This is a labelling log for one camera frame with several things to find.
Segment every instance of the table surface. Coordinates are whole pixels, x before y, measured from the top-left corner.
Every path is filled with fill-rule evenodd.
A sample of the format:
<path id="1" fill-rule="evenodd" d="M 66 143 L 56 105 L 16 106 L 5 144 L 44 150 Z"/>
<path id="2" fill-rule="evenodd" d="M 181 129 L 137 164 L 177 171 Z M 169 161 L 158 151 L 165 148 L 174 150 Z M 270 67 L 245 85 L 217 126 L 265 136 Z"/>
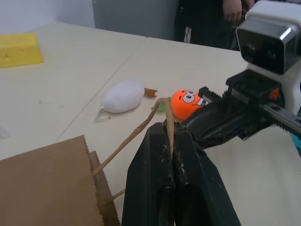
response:
<path id="1" fill-rule="evenodd" d="M 12 134 L 0 142 L 0 159 L 84 134 L 89 150 L 96 150 L 104 161 L 155 103 L 144 98 L 136 109 L 104 113 L 111 119 L 95 123 L 102 93 L 112 84 L 136 78 L 157 89 L 158 97 L 202 86 L 221 94 L 226 79 L 246 68 L 239 52 L 217 48 L 61 23 L 37 34 L 44 64 L 0 70 L 0 104 L 5 106 L 0 125 Z M 164 114 L 157 114 L 150 124 L 164 119 Z M 113 194 L 125 188 L 127 168 L 145 131 L 104 168 Z M 243 226 L 299 225 L 301 159 L 289 134 L 268 128 L 245 142 L 235 138 L 206 152 L 219 169 Z M 123 198 L 115 201 L 120 218 Z"/>

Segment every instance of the white plush toy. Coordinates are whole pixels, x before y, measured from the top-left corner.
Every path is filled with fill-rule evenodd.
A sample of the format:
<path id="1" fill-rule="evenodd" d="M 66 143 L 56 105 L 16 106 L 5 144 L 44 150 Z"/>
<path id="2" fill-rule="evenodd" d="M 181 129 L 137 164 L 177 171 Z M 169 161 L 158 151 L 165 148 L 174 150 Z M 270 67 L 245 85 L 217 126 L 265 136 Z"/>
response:
<path id="1" fill-rule="evenodd" d="M 137 80 L 130 79 L 115 83 L 102 96 L 97 121 L 109 119 L 98 118 L 102 110 L 111 113 L 127 112 L 136 108 L 141 103 L 143 96 L 144 86 Z"/>

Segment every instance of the orange smiley face toy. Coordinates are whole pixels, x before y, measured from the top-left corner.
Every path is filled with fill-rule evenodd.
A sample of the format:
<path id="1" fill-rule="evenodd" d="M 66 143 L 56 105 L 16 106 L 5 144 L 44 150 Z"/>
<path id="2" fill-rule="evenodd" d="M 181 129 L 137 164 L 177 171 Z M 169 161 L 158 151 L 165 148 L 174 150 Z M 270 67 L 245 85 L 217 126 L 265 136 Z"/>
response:
<path id="1" fill-rule="evenodd" d="M 206 104 L 206 101 L 192 90 L 177 91 L 170 99 L 174 115 L 181 120 L 186 120 L 192 113 Z"/>

